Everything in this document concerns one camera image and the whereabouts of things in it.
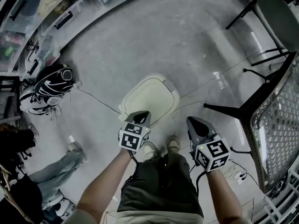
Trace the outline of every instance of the drawer handle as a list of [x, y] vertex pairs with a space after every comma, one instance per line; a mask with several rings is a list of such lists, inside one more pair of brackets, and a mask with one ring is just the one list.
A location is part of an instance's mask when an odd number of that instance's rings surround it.
[[23, 2], [21, 3], [21, 5], [16, 10], [15, 14], [13, 14], [13, 15], [10, 16], [10, 18], [13, 21], [16, 19], [17, 15], [20, 13], [20, 11], [22, 10], [22, 8], [25, 6], [26, 2], [28, 2], [28, 0], [23, 0]]
[[34, 65], [31, 67], [31, 70], [28, 71], [27, 73], [32, 75], [32, 73], [35, 71], [35, 69], [37, 68], [38, 66], [38, 60], [34, 60]]
[[73, 13], [69, 11], [69, 14], [67, 15], [66, 18], [64, 18], [58, 25], [54, 25], [57, 30], [59, 30], [69, 19], [73, 17]]

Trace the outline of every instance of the shoe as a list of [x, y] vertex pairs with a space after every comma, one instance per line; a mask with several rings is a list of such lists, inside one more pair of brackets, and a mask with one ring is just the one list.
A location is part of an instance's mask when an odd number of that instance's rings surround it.
[[177, 136], [173, 135], [167, 139], [166, 147], [167, 147], [168, 153], [179, 154], [179, 151], [181, 149], [181, 142], [179, 141]]
[[70, 151], [81, 152], [82, 155], [83, 155], [83, 157], [82, 157], [82, 163], [86, 163], [87, 162], [86, 155], [83, 153], [83, 150], [76, 144], [76, 141], [70, 143], [68, 148], [69, 148]]
[[38, 139], [39, 138], [39, 133], [38, 131], [36, 130], [36, 128], [34, 127], [33, 124], [29, 124], [28, 125], [28, 128], [32, 131], [33, 135], [34, 135], [34, 138], [35, 139]]
[[159, 151], [157, 147], [150, 141], [147, 141], [144, 145], [144, 154], [147, 160], [158, 157]]

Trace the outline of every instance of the forearm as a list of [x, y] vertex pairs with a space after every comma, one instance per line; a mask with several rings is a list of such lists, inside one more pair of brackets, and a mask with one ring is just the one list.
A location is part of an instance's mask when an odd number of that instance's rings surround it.
[[122, 149], [105, 170], [97, 176], [85, 189], [77, 208], [90, 213], [99, 223], [111, 202], [131, 157]]
[[242, 206], [219, 169], [207, 174], [213, 204], [220, 224], [242, 218]]

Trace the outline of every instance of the dark green shorts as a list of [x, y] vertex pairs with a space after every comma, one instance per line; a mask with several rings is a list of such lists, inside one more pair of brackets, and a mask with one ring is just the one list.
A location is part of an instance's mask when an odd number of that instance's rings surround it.
[[189, 164], [179, 154], [146, 160], [122, 188], [118, 212], [154, 210], [195, 213], [203, 217]]

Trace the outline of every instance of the power strip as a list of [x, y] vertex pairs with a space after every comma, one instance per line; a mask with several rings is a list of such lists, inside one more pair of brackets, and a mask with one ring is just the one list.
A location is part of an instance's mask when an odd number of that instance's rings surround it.
[[243, 174], [242, 172], [237, 172], [235, 179], [237, 180], [238, 184], [241, 185], [247, 176], [244, 177], [245, 174]]

